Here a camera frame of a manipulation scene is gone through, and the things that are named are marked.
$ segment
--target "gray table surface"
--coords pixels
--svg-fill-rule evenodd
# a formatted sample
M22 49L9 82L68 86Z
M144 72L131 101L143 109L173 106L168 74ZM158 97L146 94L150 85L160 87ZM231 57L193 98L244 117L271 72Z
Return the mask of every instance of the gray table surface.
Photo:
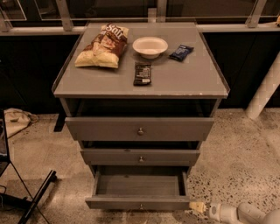
M228 85L218 72L213 58L194 23L115 23L129 28L128 45L120 58L118 68L98 66L75 67L79 53L100 32L104 23L90 23L78 44L72 59L54 89L62 98L95 97L182 97L226 98ZM159 37L168 44L166 52L152 64L151 84L133 86L135 62L147 61L132 48L134 40L141 37ZM183 62L169 59L179 45L194 47Z

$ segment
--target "white pole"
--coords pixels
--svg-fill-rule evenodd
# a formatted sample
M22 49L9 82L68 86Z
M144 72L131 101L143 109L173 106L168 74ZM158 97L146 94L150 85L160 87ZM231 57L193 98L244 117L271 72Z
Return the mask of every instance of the white pole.
M245 113L251 119L256 119L270 97L274 94L275 90L280 85L280 52L276 56L273 64L271 65L268 73L264 77L261 86L256 91L253 99L248 105Z

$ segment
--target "gray cabinet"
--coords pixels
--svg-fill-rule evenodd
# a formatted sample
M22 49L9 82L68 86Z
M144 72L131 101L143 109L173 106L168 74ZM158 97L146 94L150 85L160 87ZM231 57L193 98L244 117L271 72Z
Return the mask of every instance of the gray cabinet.
M86 202L101 209L186 209L187 175L228 85L192 23L118 24L129 28L119 68L75 67L101 25L88 25L53 85L66 125L93 173ZM135 87L135 62L145 59L132 43L144 36L165 39L169 48L150 61L152 83ZM184 62L169 59L180 44L194 51Z

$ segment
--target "concrete floor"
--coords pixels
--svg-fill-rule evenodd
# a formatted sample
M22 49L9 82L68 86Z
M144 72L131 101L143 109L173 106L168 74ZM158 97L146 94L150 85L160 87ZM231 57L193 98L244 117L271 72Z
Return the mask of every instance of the concrete floor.
M84 199L91 196L92 173L67 127L53 132L56 119L57 115L40 115L39 122L9 139L11 160L31 193L50 170L57 172L58 180L39 203L50 223L214 223L193 211L89 209ZM187 180L191 198L233 206L249 202L265 213L280 208L280 108L267 108L254 121L242 109L219 109L214 119ZM11 165L0 185L10 195L28 196ZM18 223L20 210L0 206L0 223ZM46 222L35 212L29 223Z

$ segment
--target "chip bag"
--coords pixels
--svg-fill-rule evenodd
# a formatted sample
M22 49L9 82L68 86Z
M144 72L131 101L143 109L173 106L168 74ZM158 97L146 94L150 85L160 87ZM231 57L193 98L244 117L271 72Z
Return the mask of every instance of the chip bag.
M94 38L90 45L78 55L76 67L114 67L127 45L129 29L107 24L101 27L101 32Z

